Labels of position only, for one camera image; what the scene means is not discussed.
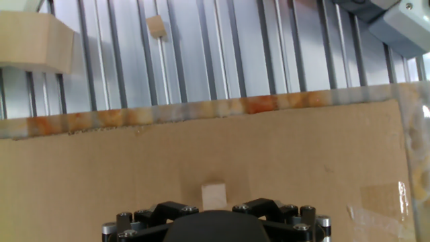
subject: bolt head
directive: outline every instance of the bolt head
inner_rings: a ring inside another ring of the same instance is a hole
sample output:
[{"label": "bolt head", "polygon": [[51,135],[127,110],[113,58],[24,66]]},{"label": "bolt head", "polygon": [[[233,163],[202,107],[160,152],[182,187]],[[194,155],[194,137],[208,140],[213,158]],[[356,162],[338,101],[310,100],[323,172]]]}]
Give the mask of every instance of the bolt head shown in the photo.
[{"label": "bolt head", "polygon": [[293,228],[298,231],[307,231],[308,229],[310,229],[310,226],[305,224],[297,224],[297,225],[294,225]]},{"label": "bolt head", "polygon": [[121,212],[120,216],[130,216],[131,213],[130,212]]},{"label": "bolt head", "polygon": [[237,210],[248,210],[249,206],[246,204],[239,204],[239,205],[234,206],[234,208]]},{"label": "bolt head", "polygon": [[134,229],[128,229],[126,231],[124,231],[123,233],[119,233],[118,237],[119,238],[129,238],[129,237],[133,237],[137,234],[137,231],[135,231]]},{"label": "bolt head", "polygon": [[198,208],[195,206],[186,206],[186,207],[182,208],[181,210],[184,212],[193,212],[193,211],[198,210]]},{"label": "bolt head", "polygon": [[314,207],[309,206],[309,205],[303,206],[303,208],[306,209],[306,210],[312,210],[312,209],[314,209]]},{"label": "bolt head", "polygon": [[102,226],[114,226],[116,225],[116,222],[108,222],[108,223],[103,223]]}]

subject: packing tape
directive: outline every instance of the packing tape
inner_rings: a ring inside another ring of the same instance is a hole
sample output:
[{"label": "packing tape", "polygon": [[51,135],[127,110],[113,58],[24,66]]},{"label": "packing tape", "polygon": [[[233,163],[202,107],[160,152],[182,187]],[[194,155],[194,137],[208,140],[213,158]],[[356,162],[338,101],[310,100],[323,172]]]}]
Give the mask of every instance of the packing tape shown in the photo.
[{"label": "packing tape", "polygon": [[355,223],[354,242],[371,241],[368,235],[372,229],[394,235],[396,241],[415,241],[408,193],[403,182],[362,187],[360,192],[362,207],[347,206]]}]

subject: metal screw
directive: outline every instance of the metal screw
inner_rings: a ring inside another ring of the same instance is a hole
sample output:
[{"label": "metal screw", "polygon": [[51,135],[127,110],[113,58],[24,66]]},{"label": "metal screw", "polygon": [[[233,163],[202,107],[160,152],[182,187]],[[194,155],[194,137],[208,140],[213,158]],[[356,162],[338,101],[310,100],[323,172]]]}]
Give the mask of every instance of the metal screw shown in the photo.
[{"label": "metal screw", "polygon": [[318,215],[316,217],[316,222],[321,225],[322,227],[329,227],[331,226],[331,219],[327,215]]},{"label": "metal screw", "polygon": [[249,206],[246,204],[239,204],[239,205],[234,206],[234,208],[236,208],[237,210],[248,210]]},{"label": "metal screw", "polygon": [[186,207],[183,207],[181,210],[184,211],[184,212],[193,212],[193,211],[197,210],[197,207],[195,207],[195,206],[186,206]]},{"label": "metal screw", "polygon": [[121,212],[120,213],[120,216],[130,216],[131,215],[131,213],[129,213],[129,212]]},{"label": "metal screw", "polygon": [[103,223],[102,226],[114,226],[114,225],[116,225],[116,222]]},{"label": "metal screw", "polygon": [[135,236],[136,234],[137,234],[137,231],[135,231],[134,229],[128,229],[128,230],[124,231],[123,233],[119,233],[118,237],[119,238],[128,238],[128,237]]},{"label": "metal screw", "polygon": [[307,231],[310,228],[310,226],[305,224],[298,224],[298,225],[294,225],[293,228],[298,231]]},{"label": "metal screw", "polygon": [[312,209],[314,209],[314,207],[309,206],[309,205],[303,206],[303,208],[306,209],[306,210],[312,210]]}]

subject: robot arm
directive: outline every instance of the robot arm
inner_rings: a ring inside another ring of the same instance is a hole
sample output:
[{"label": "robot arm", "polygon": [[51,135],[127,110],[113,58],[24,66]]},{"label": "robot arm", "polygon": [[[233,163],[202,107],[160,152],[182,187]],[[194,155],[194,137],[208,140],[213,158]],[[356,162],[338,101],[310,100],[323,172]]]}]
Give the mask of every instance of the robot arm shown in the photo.
[{"label": "robot arm", "polygon": [[284,205],[260,198],[234,206],[232,212],[164,202],[134,214],[118,214],[115,223],[102,226],[102,242],[328,242],[331,220],[315,208]]}]

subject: small wooden cube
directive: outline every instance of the small wooden cube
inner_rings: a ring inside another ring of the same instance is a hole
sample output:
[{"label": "small wooden cube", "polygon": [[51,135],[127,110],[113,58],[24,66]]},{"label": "small wooden cube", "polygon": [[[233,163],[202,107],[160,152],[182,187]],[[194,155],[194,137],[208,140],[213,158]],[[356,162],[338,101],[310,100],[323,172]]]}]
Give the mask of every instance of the small wooden cube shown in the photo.
[{"label": "small wooden cube", "polygon": [[202,185],[203,210],[216,210],[227,207],[226,184]]},{"label": "small wooden cube", "polygon": [[148,25],[148,29],[151,36],[153,36],[154,38],[163,37],[167,35],[161,16],[156,15],[154,17],[147,18],[146,24]]}]

